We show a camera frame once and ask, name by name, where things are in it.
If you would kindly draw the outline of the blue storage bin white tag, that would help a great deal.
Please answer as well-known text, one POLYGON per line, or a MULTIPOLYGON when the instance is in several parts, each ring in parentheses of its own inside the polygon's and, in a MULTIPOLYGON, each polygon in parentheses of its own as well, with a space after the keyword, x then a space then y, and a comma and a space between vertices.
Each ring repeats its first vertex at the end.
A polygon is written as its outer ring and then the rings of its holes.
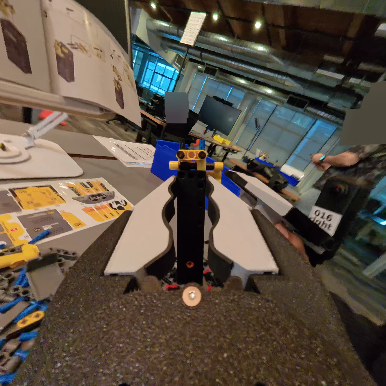
MULTIPOLYGON (((151 167, 151 172, 161 180, 166 181, 171 176, 177 175, 177 170, 171 170, 169 168, 170 161, 177 161, 176 153, 180 150, 180 144, 177 142, 161 141, 157 140, 154 160, 151 167)), ((224 167, 221 171, 221 184, 224 188, 229 190, 230 193, 236 197, 240 196, 240 188, 229 177, 225 175, 225 171, 229 168, 224 167)), ((186 205, 189 208, 193 207, 198 210, 208 209, 208 198, 206 196, 206 190, 201 190, 198 195, 198 203, 196 203, 196 197, 192 197, 192 200, 185 200, 186 205)))

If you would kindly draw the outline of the white book stand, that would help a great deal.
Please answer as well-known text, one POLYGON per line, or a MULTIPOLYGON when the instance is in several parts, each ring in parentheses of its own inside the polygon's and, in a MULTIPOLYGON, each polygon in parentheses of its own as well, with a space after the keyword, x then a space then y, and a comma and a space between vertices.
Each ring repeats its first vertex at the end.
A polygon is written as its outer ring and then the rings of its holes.
POLYGON ((78 177, 83 170, 73 158, 114 160, 111 156, 67 153, 58 144, 42 139, 68 114, 107 120, 114 117, 112 111, 5 79, 1 79, 1 102, 53 111, 51 116, 29 126, 20 136, 1 133, 1 180, 78 177))

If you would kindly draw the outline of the laminated paper sheet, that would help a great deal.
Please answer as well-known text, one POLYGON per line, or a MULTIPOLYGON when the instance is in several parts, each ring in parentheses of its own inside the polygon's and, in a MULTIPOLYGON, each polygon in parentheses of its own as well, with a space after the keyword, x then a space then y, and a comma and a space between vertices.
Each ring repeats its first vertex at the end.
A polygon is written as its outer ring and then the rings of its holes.
POLYGON ((126 167, 152 167, 156 149, 151 144, 127 142, 101 136, 93 136, 93 138, 126 167))

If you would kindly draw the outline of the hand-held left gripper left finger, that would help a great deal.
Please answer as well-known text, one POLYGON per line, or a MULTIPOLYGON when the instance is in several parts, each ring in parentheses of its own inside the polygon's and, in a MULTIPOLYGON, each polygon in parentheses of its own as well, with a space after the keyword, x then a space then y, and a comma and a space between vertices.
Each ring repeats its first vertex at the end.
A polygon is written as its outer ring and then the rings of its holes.
POLYGON ((105 276, 133 276, 143 282, 147 276, 161 280, 176 263, 173 231, 175 211, 172 176, 142 199, 131 215, 104 269, 105 276))

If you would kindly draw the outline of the person's right hand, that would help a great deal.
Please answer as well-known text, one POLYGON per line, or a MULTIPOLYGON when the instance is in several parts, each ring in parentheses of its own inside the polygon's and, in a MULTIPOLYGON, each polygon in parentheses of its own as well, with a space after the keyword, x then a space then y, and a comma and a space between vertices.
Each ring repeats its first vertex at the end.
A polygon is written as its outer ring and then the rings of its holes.
POLYGON ((310 262, 309 257, 306 254, 305 245, 302 239, 297 234, 290 231, 282 222, 277 223, 274 226, 297 249, 297 251, 305 258, 305 260, 310 262))

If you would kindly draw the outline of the black and yellow brick assembly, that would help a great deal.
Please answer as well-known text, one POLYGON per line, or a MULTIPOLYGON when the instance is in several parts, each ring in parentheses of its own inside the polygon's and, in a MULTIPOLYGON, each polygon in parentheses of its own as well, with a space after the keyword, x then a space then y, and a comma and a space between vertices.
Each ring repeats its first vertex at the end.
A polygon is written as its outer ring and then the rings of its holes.
POLYGON ((176 161, 169 169, 177 172, 172 185, 177 205, 176 281, 179 285, 203 284, 204 227, 207 177, 221 182, 224 164, 207 162, 205 150, 187 149, 180 141, 176 161))

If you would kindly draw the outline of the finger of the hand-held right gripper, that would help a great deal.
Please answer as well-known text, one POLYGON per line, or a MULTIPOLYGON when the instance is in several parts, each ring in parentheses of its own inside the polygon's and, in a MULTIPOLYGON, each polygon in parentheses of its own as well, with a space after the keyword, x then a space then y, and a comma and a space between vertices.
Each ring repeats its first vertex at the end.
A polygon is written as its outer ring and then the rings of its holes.
POLYGON ((289 201, 254 176, 232 170, 226 170, 225 175, 280 216, 286 216, 294 209, 289 201))

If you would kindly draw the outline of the yellow and grey sticker sheet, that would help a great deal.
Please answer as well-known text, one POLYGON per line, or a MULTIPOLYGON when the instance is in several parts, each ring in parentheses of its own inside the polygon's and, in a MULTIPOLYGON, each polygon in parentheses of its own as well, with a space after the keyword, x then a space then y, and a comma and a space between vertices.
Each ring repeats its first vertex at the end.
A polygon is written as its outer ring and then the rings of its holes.
POLYGON ((133 204, 106 179, 10 183, 0 188, 1 247, 41 242, 107 224, 133 204))

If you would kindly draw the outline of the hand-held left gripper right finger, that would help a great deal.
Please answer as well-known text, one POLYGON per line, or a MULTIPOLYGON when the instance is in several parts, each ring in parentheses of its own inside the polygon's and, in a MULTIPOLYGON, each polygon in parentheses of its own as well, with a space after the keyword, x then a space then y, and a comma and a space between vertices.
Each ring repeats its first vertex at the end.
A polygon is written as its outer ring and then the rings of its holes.
POLYGON ((238 277, 247 284, 252 275, 278 274, 250 206, 211 176, 206 178, 206 197, 211 223, 207 262, 214 276, 222 283, 238 277))

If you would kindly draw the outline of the black monitor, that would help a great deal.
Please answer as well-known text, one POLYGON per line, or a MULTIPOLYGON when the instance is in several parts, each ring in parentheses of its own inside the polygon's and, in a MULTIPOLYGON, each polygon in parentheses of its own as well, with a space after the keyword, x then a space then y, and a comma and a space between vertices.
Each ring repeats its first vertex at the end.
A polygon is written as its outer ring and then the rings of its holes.
POLYGON ((228 136, 241 113, 241 110, 207 95, 199 111, 198 121, 211 131, 228 136))

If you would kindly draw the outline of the open instruction booklet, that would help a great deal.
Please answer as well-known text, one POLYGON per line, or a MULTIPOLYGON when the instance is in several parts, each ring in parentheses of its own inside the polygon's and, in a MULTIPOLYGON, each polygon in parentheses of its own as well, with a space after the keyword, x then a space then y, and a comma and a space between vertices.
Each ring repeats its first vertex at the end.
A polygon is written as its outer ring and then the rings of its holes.
POLYGON ((129 57, 75 1, 1 1, 0 78, 86 102, 140 125, 129 57))

